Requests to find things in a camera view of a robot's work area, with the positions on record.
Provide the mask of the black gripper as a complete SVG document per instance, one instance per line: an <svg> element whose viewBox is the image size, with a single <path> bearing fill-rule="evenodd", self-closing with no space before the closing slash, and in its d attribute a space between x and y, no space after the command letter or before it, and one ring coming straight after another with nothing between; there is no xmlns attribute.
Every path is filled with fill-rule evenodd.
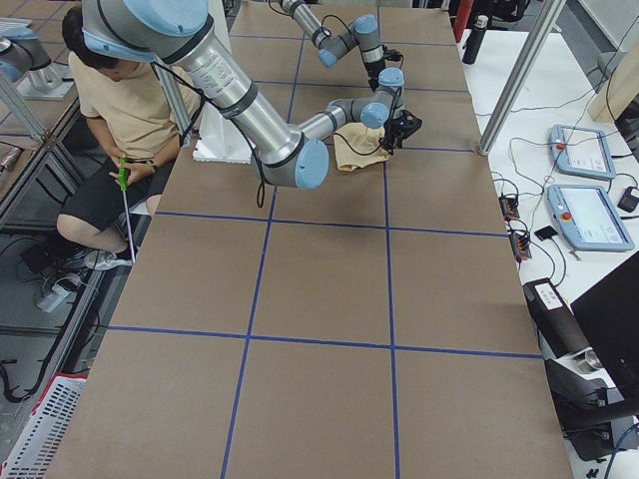
<svg viewBox="0 0 639 479"><path fill-rule="evenodd" d="M403 142L416 133L422 126L422 119L412 112L401 112L397 118L389 119L384 124L384 135L381 147L384 150L403 148Z"/></svg>

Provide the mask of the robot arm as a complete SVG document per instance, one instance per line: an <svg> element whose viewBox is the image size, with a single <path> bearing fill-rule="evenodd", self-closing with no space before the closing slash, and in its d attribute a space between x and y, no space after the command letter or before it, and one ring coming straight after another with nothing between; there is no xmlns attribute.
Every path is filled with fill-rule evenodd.
<svg viewBox="0 0 639 479"><path fill-rule="evenodd" d="M357 48L367 73L368 84L372 90L377 89L379 75L386 68L386 63L377 20L372 14L359 16L348 24L343 23L343 31L333 34L305 1L279 1L279 5L310 37L318 49L319 60L325 67L331 68Z"/></svg>
<svg viewBox="0 0 639 479"><path fill-rule="evenodd" d="M180 1L84 1L81 8L90 50L133 61L160 59L184 69L205 99L254 144L252 164L265 183L313 190L324 181L329 166L323 139L344 125L382 128L379 145L393 152L422 121L404 106L403 73L386 66L389 52L380 42L373 15L352 20L343 33L334 35L305 2L280 5L310 37L325 66L359 49L370 97L334 100L300 125L290 125L220 42L206 2L188 6Z"/></svg>

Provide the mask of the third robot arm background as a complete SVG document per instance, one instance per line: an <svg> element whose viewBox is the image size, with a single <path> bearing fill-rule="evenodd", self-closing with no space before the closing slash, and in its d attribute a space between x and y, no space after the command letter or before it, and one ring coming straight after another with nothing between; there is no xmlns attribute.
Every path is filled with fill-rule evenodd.
<svg viewBox="0 0 639 479"><path fill-rule="evenodd" d="M1 72L12 83L26 72L39 71L51 63L51 57L30 28L12 28L1 37Z"/></svg>

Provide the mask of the black monitor on arm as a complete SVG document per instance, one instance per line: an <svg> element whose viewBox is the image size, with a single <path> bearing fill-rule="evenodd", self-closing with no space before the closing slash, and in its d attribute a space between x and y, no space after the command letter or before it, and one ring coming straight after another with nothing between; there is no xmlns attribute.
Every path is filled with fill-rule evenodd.
<svg viewBox="0 0 639 479"><path fill-rule="evenodd" d="M571 303L580 329L626 398L638 395L638 255Z"/></svg>

